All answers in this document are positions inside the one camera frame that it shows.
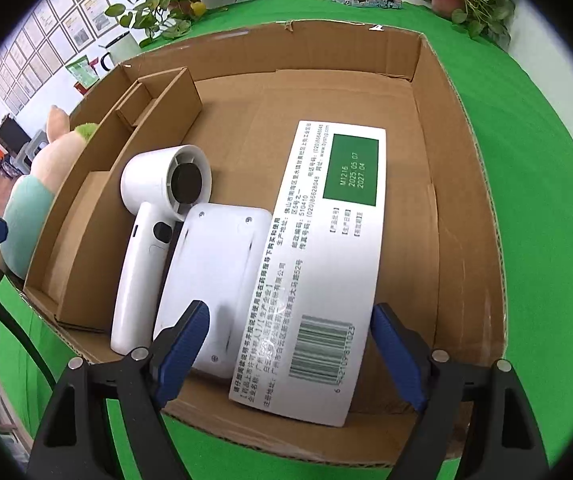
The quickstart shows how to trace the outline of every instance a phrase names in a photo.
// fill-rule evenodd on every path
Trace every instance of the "chair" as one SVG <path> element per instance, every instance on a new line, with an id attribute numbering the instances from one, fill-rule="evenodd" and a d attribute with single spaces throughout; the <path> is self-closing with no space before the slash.
<path id="1" fill-rule="evenodd" d="M 44 148 L 42 144 L 48 144 L 48 138 L 44 130 L 39 130 L 38 133 L 22 146 L 18 154 L 11 159 L 12 165 L 18 168 L 22 173 L 29 174 L 31 172 L 31 164 L 26 163 L 26 159 L 33 161 L 39 151 Z"/>

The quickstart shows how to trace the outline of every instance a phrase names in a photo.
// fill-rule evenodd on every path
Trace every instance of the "green backdrop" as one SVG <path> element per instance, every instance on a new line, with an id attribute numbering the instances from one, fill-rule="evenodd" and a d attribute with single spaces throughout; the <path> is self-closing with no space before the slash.
<path id="1" fill-rule="evenodd" d="M 519 65 L 483 40 L 470 40 L 425 7 L 355 9 L 328 0 L 255 0 L 208 13 L 187 37 L 258 23 L 326 19 L 395 25 L 424 32 L 468 112 L 489 174 L 508 285 L 508 351 L 530 398 L 550 459 L 573 433 L 573 141 Z M 6 280 L 0 299 L 58 376 L 71 350 Z M 0 381 L 34 434 L 50 391 L 0 324 Z M 119 409 L 110 405 L 128 479 L 138 478 Z M 244 449 L 167 419 L 196 480 L 384 479 L 383 469 L 338 468 Z M 457 463 L 446 463 L 442 480 Z"/>

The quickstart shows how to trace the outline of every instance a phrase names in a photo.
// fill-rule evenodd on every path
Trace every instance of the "barcode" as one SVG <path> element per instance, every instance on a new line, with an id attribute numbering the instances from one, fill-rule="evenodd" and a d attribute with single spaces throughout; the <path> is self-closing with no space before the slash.
<path id="1" fill-rule="evenodd" d="M 289 376 L 314 383 L 339 384 L 353 332 L 351 323 L 302 316 Z"/>

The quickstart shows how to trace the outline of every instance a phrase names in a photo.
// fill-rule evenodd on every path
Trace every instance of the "stuffed toy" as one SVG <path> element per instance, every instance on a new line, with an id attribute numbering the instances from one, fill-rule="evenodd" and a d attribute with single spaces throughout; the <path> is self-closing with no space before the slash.
<path id="1" fill-rule="evenodd" d="M 0 281 L 26 279 L 28 266 L 57 191 L 97 129 L 82 124 L 71 131 L 68 115 L 52 106 L 46 121 L 48 145 L 33 159 L 31 173 L 20 176 L 2 218 L 9 236 L 0 244 Z"/>

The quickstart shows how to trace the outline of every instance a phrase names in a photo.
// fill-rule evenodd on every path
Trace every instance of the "corrugated cardboard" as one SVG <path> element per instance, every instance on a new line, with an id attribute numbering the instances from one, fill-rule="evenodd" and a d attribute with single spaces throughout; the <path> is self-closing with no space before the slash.
<path id="1" fill-rule="evenodd" d="M 92 362 L 120 357 L 106 331 L 134 221 L 119 196 L 129 158 L 196 144 L 212 166 L 212 202 L 272 211 L 307 119 L 387 130 L 375 300 L 429 345 L 470 362 L 500 357 L 501 257 L 470 125 L 422 35 L 371 28 L 271 23 L 193 38 L 123 63 L 87 94 L 72 125 L 100 127 L 55 199 L 25 285 L 68 344 Z M 227 393 L 227 384 L 191 375 L 166 412 L 243 446 L 356 465 L 394 462 L 415 421 L 372 341 L 344 428 L 259 412 Z"/>

